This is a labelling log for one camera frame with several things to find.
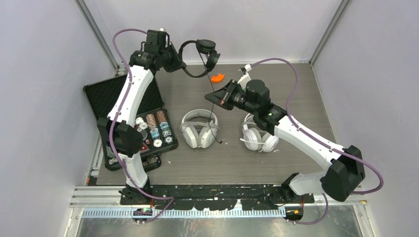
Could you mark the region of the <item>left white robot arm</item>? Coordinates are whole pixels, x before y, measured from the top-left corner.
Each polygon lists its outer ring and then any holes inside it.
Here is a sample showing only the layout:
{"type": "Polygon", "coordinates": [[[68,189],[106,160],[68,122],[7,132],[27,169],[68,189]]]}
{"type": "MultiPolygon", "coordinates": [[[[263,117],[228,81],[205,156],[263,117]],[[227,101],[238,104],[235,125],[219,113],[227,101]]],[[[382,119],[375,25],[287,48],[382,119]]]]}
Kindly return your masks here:
{"type": "Polygon", "coordinates": [[[125,32],[128,29],[116,32],[112,44],[127,69],[127,77],[115,105],[106,118],[98,120],[98,127],[103,141],[109,143],[124,171],[126,190],[132,193],[133,199],[139,204],[147,204],[153,195],[140,154],[142,135],[134,127],[137,110],[156,71],[164,68],[167,72],[174,72],[184,69],[186,65],[164,29],[146,31],[143,49],[134,52],[126,60],[116,42],[117,36],[125,32]]]}

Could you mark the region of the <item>white round gaming headphones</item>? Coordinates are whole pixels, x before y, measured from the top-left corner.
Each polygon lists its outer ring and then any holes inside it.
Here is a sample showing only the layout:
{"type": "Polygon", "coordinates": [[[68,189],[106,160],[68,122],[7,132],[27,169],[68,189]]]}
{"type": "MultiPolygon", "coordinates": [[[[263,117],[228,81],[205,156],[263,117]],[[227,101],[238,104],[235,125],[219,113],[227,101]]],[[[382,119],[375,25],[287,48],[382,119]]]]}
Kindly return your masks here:
{"type": "Polygon", "coordinates": [[[251,151],[269,153],[275,149],[279,142],[277,136],[256,128],[252,114],[245,116],[242,123],[242,133],[243,137],[240,138],[240,141],[244,142],[247,149],[251,151]]]}

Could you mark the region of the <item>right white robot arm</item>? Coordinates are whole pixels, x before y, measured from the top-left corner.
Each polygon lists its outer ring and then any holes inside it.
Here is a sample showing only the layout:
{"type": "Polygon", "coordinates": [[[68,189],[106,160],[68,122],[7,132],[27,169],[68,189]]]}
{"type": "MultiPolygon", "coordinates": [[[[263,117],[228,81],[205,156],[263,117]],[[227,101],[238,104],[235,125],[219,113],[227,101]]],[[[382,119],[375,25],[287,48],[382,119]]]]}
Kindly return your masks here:
{"type": "Polygon", "coordinates": [[[304,152],[321,167],[321,172],[294,173],[281,184],[287,202],[296,202],[305,194],[327,194],[344,202],[365,178],[361,151],[335,144],[314,133],[271,102],[270,91],[261,80],[250,80],[245,89],[234,80],[205,95],[213,104],[232,110],[241,109],[253,116],[256,126],[285,140],[304,152]]]}

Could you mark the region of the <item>black small headphones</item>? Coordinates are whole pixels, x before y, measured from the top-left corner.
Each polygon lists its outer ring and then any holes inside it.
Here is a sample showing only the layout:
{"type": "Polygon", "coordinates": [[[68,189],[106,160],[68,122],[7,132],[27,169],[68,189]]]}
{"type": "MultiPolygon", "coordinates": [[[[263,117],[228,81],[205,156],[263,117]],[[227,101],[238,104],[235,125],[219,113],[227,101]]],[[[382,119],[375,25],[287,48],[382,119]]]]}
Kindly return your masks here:
{"type": "MultiPolygon", "coordinates": [[[[193,75],[192,73],[190,73],[186,68],[183,69],[184,73],[194,79],[198,79],[198,78],[202,78],[202,77],[207,77],[208,81],[210,83],[211,89],[214,92],[214,86],[213,83],[210,81],[210,76],[209,73],[215,68],[218,59],[220,57],[220,54],[216,51],[216,43],[209,40],[209,39],[197,39],[197,40],[188,40],[186,42],[184,42],[180,49],[179,49],[179,56],[182,58],[183,57],[183,51],[184,48],[189,45],[189,44],[194,44],[195,48],[197,50],[197,53],[199,54],[199,57],[201,59],[201,62],[203,64],[204,67],[204,71],[202,73],[200,73],[199,75],[193,75]]],[[[214,106],[211,107],[211,109],[209,110],[211,112],[214,113],[214,106]]],[[[221,144],[223,141],[222,140],[218,140],[217,136],[214,142],[217,142],[219,144],[221,144]]]]}

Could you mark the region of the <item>white grey angular headphones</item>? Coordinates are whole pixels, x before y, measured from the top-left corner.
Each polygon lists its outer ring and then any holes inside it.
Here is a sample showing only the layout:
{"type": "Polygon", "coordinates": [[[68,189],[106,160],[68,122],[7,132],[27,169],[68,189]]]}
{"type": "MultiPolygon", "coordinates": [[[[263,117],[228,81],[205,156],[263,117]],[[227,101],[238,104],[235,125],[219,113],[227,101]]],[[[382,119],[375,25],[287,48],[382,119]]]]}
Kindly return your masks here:
{"type": "Polygon", "coordinates": [[[208,148],[218,134],[217,116],[205,109],[191,110],[184,115],[180,130],[185,142],[193,149],[208,148]]]}

